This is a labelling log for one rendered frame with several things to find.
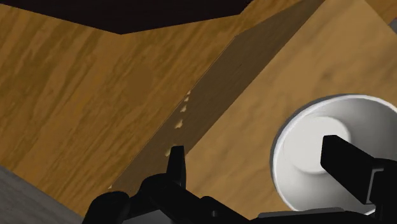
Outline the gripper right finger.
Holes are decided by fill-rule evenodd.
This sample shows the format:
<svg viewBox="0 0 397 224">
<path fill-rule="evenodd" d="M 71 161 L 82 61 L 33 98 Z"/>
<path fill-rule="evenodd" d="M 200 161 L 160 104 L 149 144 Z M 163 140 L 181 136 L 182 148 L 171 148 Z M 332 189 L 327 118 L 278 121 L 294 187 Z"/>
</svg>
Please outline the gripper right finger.
<svg viewBox="0 0 397 224">
<path fill-rule="evenodd" d="M 397 224 L 397 161 L 374 158 L 337 135 L 323 137 L 321 167 L 362 204 L 375 206 L 375 219 Z"/>
</svg>

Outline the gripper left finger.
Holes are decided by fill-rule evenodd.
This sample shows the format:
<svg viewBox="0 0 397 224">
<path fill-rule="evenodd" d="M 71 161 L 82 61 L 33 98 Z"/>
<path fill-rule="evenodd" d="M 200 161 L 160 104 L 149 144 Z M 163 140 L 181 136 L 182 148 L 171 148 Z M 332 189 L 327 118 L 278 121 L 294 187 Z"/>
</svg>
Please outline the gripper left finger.
<svg viewBox="0 0 397 224">
<path fill-rule="evenodd" d="M 248 224 L 248 219 L 212 197 L 199 198 L 186 189 L 183 146 L 173 146 L 165 173 L 147 177 L 138 192 L 103 193 L 90 204 L 81 224 L 122 224 L 160 210 L 174 224 Z"/>
</svg>

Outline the white bowl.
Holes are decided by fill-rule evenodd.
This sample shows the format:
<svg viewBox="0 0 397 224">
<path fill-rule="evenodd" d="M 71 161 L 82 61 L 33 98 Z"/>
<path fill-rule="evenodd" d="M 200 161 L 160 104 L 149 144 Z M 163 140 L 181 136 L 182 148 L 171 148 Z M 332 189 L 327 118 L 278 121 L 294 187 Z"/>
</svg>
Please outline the white bowl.
<svg viewBox="0 0 397 224">
<path fill-rule="evenodd" d="M 397 107 L 370 95 L 322 97 L 296 110 L 272 143 L 272 181 L 292 210 L 341 207 L 372 214 L 373 205 L 362 204 L 321 167 L 325 135 L 337 135 L 375 158 L 397 161 Z"/>
</svg>

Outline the wooden table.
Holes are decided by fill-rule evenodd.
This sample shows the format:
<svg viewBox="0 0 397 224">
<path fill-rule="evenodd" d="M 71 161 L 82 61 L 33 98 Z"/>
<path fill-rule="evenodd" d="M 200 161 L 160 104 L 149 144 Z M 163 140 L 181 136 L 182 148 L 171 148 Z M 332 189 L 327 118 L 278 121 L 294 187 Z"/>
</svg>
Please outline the wooden table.
<svg viewBox="0 0 397 224">
<path fill-rule="evenodd" d="M 297 109 L 367 94 L 397 106 L 397 34 L 379 15 L 397 0 L 301 0 L 236 35 L 113 183 L 134 194 L 185 147 L 187 187 L 244 216 L 285 209 L 270 147 Z"/>
</svg>

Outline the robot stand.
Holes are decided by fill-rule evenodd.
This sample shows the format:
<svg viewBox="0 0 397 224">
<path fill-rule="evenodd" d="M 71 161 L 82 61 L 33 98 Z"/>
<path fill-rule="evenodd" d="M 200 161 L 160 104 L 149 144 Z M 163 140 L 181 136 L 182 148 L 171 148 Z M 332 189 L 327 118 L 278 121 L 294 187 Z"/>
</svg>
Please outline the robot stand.
<svg viewBox="0 0 397 224">
<path fill-rule="evenodd" d="M 253 0 L 0 0 L 0 4 L 115 34 L 240 14 Z"/>
</svg>

